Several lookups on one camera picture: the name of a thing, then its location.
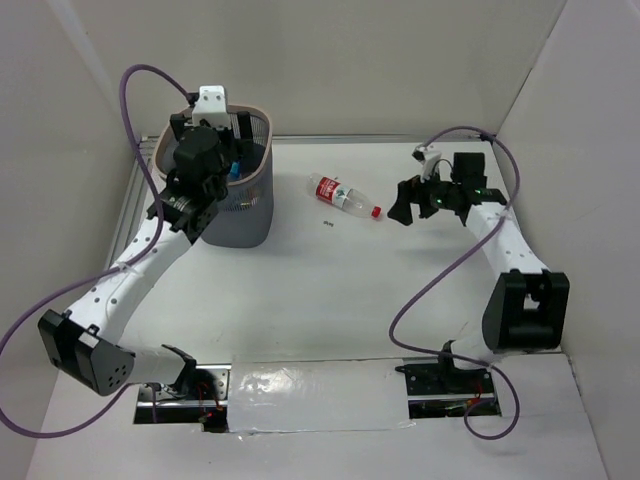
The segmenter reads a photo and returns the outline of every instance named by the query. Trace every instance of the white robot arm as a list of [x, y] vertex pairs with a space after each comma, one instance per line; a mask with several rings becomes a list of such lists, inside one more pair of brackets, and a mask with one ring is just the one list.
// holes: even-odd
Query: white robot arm
[[[403, 225], [413, 222], [411, 204], [420, 206], [420, 217], [441, 209], [452, 210], [478, 239], [484, 239], [504, 217], [500, 230], [483, 246], [497, 279], [481, 321], [470, 323], [464, 336], [445, 344], [443, 351], [491, 364], [508, 352], [556, 348], [560, 344], [569, 295], [569, 280], [562, 272], [550, 272], [533, 253], [506, 200], [496, 189], [486, 188], [484, 155], [454, 155], [451, 181], [441, 181], [439, 152], [417, 149], [423, 163], [421, 175], [398, 184], [398, 200], [389, 218]], [[454, 359], [459, 370], [481, 365]]]
[[178, 145], [175, 168], [160, 193], [164, 221], [157, 243], [130, 265], [154, 238], [158, 228], [154, 205], [113, 265], [119, 271], [98, 281], [63, 314], [49, 310], [38, 323], [51, 362], [100, 395], [110, 395], [125, 383], [161, 383], [185, 390], [195, 371], [195, 360], [170, 345], [118, 345], [140, 302], [191, 248], [215, 218], [217, 203], [227, 196], [227, 175], [237, 152], [225, 90], [205, 86], [192, 98], [191, 118], [171, 117]]

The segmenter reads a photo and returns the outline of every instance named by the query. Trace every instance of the plastic bottle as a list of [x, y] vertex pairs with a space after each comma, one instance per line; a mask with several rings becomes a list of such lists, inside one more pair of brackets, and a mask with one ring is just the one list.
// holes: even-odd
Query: plastic bottle
[[307, 193], [356, 217], [378, 218], [382, 211], [356, 189], [319, 173], [309, 175]]

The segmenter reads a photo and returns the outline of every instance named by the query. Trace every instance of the white table surface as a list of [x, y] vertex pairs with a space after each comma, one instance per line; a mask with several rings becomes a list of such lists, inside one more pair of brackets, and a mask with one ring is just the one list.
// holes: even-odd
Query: white table surface
[[[248, 250], [198, 242], [163, 275], [121, 343], [171, 341], [201, 363], [405, 355], [388, 340], [389, 323], [475, 239], [452, 212], [420, 220], [416, 207], [411, 227], [360, 219], [309, 197], [305, 182], [316, 171], [338, 177], [386, 212], [397, 183], [420, 171], [414, 147], [276, 145], [266, 241]], [[505, 191], [488, 143], [437, 148], [452, 160], [455, 149], [484, 152], [489, 185]], [[494, 286], [484, 256], [472, 257], [409, 311], [399, 337], [439, 350], [468, 321], [480, 320]]]
[[[202, 363], [410, 356], [389, 342], [389, 322], [472, 236], [448, 212], [416, 215], [409, 228], [351, 217], [308, 197], [304, 181], [313, 171], [337, 176], [387, 210], [395, 184], [418, 171], [413, 147], [276, 145], [276, 206], [265, 243], [251, 250], [197, 243], [143, 302], [123, 342], [170, 342]], [[488, 144], [438, 148], [449, 158], [454, 149], [485, 152], [490, 186], [504, 189]], [[439, 349], [466, 322], [479, 321], [493, 286], [487, 261], [476, 255], [406, 316], [399, 337]], [[194, 425], [134, 426], [131, 390], [96, 425], [39, 441], [28, 478], [606, 478], [564, 355], [503, 363], [523, 418], [498, 442], [473, 438], [459, 419], [250, 437], [204, 434]], [[499, 382], [498, 389], [505, 418], [474, 419], [478, 428], [508, 424], [511, 400]], [[61, 374], [43, 429], [75, 425], [103, 403]]]

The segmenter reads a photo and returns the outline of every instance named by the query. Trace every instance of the white panel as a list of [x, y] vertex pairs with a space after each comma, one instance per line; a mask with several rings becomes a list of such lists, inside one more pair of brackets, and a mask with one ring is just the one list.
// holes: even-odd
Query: white panel
[[[499, 366], [502, 365], [518, 372], [511, 375], [510, 380], [518, 391], [523, 417], [584, 412], [575, 383], [563, 381], [573, 375], [564, 355], [560, 358], [556, 353], [513, 355], [502, 360]], [[511, 390], [500, 375], [493, 373], [492, 377], [502, 415], [513, 417], [515, 404]]]
[[331, 432], [407, 428], [402, 360], [234, 363], [229, 431]]
[[570, 0], [500, 132], [527, 238], [571, 281], [564, 347], [612, 480], [640, 468], [637, 5]]
[[[45, 2], [0, 2], [0, 65], [4, 334], [31, 304], [102, 265], [131, 154]], [[0, 402], [11, 418], [38, 430], [57, 372], [36, 321], [2, 355]], [[3, 480], [24, 478], [35, 443], [0, 426]]]
[[[223, 84], [231, 102], [264, 107], [276, 133], [321, 134], [497, 130], [564, 1], [75, 4], [114, 85], [130, 64], [152, 63], [192, 90]], [[158, 133], [180, 98], [135, 83], [136, 118]]]

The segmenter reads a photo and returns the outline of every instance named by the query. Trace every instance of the white wall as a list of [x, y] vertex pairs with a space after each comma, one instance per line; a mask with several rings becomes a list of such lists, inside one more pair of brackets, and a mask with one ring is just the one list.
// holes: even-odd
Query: white wall
[[[0, 331], [105, 260], [131, 166], [122, 127], [42, 1], [0, 2]], [[0, 402], [39, 429], [56, 378], [36, 328], [0, 361]], [[3, 480], [35, 441], [0, 426]]]
[[[277, 133], [497, 131], [565, 0], [72, 0], [113, 81], [147, 62], [227, 86]], [[157, 133], [179, 96], [136, 82]]]
[[500, 136], [526, 234], [571, 280], [564, 347], [608, 472], [637, 478], [640, 1], [569, 0]]

